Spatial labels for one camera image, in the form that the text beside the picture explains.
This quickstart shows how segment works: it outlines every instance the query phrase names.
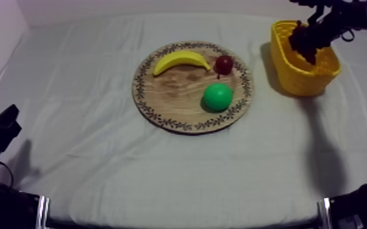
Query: green ball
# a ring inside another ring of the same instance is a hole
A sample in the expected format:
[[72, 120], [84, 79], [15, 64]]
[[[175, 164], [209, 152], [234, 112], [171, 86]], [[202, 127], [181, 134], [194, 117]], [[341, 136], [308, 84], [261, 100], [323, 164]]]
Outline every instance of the green ball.
[[204, 92], [204, 103], [215, 111], [225, 110], [232, 102], [233, 91], [224, 83], [213, 83]]

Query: yellow basket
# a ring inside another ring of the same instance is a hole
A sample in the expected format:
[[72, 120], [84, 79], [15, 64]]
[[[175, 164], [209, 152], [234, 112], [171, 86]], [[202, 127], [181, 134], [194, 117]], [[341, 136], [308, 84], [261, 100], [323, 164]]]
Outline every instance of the yellow basket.
[[296, 21], [278, 21], [272, 25], [271, 52], [282, 87], [297, 96], [315, 96], [341, 72], [331, 47], [317, 51], [316, 65], [291, 49], [289, 36]]

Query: black cable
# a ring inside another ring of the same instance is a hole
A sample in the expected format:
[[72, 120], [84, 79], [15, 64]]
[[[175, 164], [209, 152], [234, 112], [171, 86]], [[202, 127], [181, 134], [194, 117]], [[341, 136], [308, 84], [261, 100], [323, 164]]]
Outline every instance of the black cable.
[[3, 162], [0, 161], [0, 165], [1, 166], [4, 166], [7, 169], [7, 171], [9, 172], [9, 174], [10, 174], [10, 189], [12, 189], [13, 188], [13, 185], [14, 185], [14, 176], [13, 176], [13, 173], [10, 170], [10, 168], [6, 164], [4, 164]]

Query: yellow banana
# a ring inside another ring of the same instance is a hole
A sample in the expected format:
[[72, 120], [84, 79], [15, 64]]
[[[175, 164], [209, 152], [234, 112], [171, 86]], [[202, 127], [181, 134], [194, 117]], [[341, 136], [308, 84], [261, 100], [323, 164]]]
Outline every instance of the yellow banana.
[[182, 50], [172, 52], [162, 57], [155, 66], [154, 76], [157, 76], [176, 65], [203, 66], [206, 70], [210, 70], [210, 66], [203, 56], [196, 52]]

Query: wooden plate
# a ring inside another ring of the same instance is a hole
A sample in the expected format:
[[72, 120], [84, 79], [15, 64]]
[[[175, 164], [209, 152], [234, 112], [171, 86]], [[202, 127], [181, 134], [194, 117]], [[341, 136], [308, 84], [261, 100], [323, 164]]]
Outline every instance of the wooden plate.
[[[232, 73], [217, 79], [212, 69], [181, 65], [154, 77], [160, 58], [179, 50], [201, 54], [211, 68], [219, 56], [229, 55], [233, 58]], [[203, 105], [202, 97], [208, 85], [218, 82], [233, 89], [233, 101], [227, 110], [213, 113]], [[202, 134], [221, 130], [238, 120], [250, 106], [253, 88], [250, 71], [231, 51], [209, 42], [184, 41], [154, 51], [141, 63], [132, 83], [132, 95], [139, 111], [153, 124], [176, 133]]]

